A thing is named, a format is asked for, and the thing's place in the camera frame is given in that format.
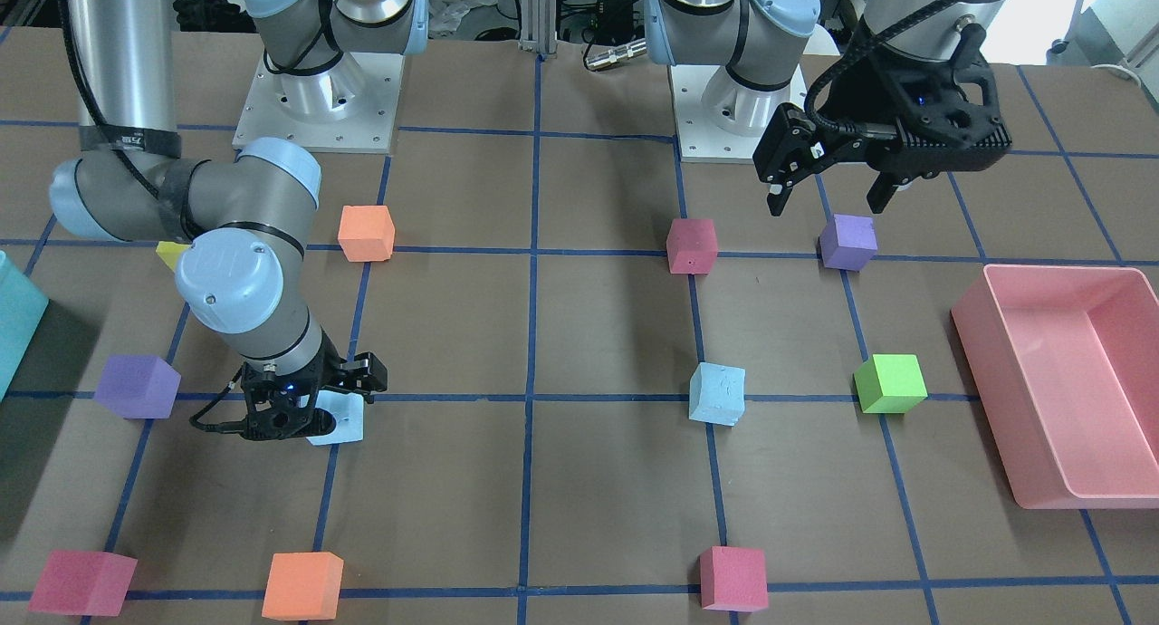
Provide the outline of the near purple foam block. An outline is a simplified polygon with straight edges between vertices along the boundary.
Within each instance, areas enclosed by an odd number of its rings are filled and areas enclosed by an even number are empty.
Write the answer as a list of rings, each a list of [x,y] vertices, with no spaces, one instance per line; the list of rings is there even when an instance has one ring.
[[[860,272],[879,250],[873,217],[833,215],[822,230],[819,249],[828,269]]]

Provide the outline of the pink block robot side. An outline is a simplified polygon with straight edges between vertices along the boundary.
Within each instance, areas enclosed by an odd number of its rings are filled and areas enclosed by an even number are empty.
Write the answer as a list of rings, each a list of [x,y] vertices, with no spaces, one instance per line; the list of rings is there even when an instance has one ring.
[[[712,219],[675,219],[666,234],[666,262],[671,274],[707,275],[719,256]]]

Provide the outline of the far pink foam block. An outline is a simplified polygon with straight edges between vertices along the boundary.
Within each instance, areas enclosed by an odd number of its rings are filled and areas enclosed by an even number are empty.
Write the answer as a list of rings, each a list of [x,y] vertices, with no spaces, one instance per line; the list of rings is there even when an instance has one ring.
[[[117,617],[138,560],[104,551],[53,550],[34,586],[30,612]]]

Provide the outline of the purple foam block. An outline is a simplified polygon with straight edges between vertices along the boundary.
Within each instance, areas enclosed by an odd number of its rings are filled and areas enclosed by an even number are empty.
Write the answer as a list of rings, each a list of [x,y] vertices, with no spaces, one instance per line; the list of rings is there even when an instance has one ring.
[[[833,215],[822,230],[819,249],[828,269],[860,272],[879,250],[873,217]]]
[[[126,419],[169,417],[177,401],[177,370],[153,354],[112,354],[94,399]]]

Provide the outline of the orange block table side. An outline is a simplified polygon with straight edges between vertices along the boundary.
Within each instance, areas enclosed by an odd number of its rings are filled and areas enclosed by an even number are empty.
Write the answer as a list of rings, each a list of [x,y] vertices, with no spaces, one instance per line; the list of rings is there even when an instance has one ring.
[[[267,620],[335,620],[344,560],[331,552],[277,553],[262,617]]]

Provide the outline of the yellow foam block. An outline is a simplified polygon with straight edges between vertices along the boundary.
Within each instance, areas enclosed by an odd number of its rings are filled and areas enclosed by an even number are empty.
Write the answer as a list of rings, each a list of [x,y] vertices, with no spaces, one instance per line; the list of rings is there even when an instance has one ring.
[[[190,248],[191,244],[161,241],[156,245],[156,255],[172,272],[175,272],[178,266],[178,257]]]

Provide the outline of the far purple foam block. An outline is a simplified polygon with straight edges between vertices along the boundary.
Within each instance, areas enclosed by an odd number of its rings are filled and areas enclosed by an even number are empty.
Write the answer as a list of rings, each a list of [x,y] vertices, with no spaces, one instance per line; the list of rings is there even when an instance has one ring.
[[[177,370],[153,354],[112,354],[94,399],[126,419],[169,417],[177,401]]]

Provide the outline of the green foam block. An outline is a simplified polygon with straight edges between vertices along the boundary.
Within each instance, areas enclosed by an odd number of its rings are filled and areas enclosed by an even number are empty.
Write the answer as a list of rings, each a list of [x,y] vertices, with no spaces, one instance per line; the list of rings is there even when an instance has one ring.
[[[872,354],[853,379],[858,406],[867,414],[904,414],[930,395],[914,354]]]

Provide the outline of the pink block table side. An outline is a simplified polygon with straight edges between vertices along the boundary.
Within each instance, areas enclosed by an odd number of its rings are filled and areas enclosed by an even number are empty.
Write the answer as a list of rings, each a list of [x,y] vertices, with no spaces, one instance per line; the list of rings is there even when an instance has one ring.
[[[704,610],[755,613],[770,609],[761,548],[710,546],[699,555],[698,564]]]

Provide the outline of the light blue block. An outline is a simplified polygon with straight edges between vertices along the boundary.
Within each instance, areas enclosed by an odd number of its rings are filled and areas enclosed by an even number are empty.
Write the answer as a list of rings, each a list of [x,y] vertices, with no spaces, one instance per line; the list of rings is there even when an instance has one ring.
[[[688,417],[704,423],[736,426],[745,410],[745,376],[742,368],[699,362],[690,380]]]
[[[331,414],[335,428],[330,434],[306,437],[312,445],[360,442],[364,438],[365,401],[359,394],[319,390],[316,408]]]

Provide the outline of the orange block robot side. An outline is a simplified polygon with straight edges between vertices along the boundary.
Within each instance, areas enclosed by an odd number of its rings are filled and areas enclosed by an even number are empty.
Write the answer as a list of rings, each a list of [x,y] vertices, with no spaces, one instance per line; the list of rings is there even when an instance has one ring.
[[[343,208],[337,232],[340,249],[352,263],[384,262],[393,256],[395,226],[385,205]]]

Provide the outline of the pink plastic tray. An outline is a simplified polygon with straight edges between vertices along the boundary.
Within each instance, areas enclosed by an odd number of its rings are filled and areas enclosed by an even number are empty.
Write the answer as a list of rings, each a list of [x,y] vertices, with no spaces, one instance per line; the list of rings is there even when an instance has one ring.
[[[989,264],[952,308],[1026,509],[1158,506],[1158,307],[1134,267]]]

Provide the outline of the aluminium frame post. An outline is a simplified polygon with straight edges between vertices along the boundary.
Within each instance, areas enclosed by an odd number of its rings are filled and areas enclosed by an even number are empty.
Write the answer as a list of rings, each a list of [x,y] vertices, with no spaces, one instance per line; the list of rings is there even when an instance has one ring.
[[[518,44],[523,51],[535,52],[540,60],[556,54],[557,0],[519,0]]]

